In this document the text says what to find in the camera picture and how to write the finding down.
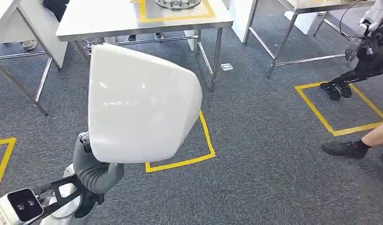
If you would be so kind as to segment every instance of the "person's leg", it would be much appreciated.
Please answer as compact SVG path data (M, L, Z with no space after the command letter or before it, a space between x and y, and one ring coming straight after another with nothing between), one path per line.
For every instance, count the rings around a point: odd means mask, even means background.
M369 132L363 138L361 138L362 142L366 145L375 147L383 144L383 124L378 126L373 131Z
M358 141L346 143L327 142L323 145L323 150L334 156L364 158L369 148L381 144L383 144L383 124Z

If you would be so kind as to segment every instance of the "gray robot arm sleeve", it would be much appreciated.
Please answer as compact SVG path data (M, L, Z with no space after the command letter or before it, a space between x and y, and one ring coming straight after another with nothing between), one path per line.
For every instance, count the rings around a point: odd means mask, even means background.
M74 170L82 184L91 192L104 194L114 187L124 175L124 165L102 163L92 152L85 152L80 138L74 149Z

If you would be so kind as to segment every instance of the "table top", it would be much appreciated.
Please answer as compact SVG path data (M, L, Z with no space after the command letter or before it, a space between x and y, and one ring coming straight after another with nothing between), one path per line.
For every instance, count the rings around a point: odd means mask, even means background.
M231 27L222 0L202 0L189 10L173 11L154 0L71 0L56 35L60 41L180 30Z
M8 22L21 0L0 0L0 30Z
M326 12L338 9L347 9L355 0L278 0L289 10L298 10L300 14L303 13L317 13ZM354 5L354 8L370 7L374 4L375 0L360 1Z

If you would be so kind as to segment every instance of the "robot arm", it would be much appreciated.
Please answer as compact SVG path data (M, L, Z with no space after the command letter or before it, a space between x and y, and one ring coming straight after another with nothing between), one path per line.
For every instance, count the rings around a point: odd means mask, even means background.
M370 32L375 31L383 20L383 0L376 0L370 10L364 15L360 21L360 36L367 36Z
M89 78L89 131L75 142L73 165L63 179L1 197L0 225L88 224L96 203L121 180L124 164L172 157L198 119L196 75L166 60L96 45Z

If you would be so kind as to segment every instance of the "gray carpet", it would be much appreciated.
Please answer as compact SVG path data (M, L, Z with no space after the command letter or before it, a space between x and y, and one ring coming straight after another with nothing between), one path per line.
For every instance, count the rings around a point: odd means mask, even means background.
M287 24L282 15L257 16L254 28L275 50ZM215 40L215 30L203 31L211 60ZM282 58L341 53L346 45L327 25L316 38L294 29ZM197 74L203 88L202 111L217 156L152 173L145 173L144 165L127 165L125 177L106 195L91 224L383 224L383 164L379 159L383 146L362 160L323 153L323 142L358 139L367 131L334 138L294 89L340 75L350 69L344 60L280 67L267 78L264 71L270 61L258 41L251 37L243 45L231 29L225 29L221 62L231 63L234 71L220 71L216 90L211 92L203 60L189 51L186 41L130 48ZM0 54L16 51L21 51L19 44L0 45ZM40 56L3 63L35 91L45 62L46 57ZM0 75L0 139L17 138L0 196L61 176L71 163L76 135L87 127L87 83L88 70L70 45L63 69L52 70L46 81L41 102L50 116L44 118ZM356 86L383 112L383 76ZM336 129L380 120L357 95L334 103L318 88L305 93ZM165 163L207 153L197 122L175 158Z

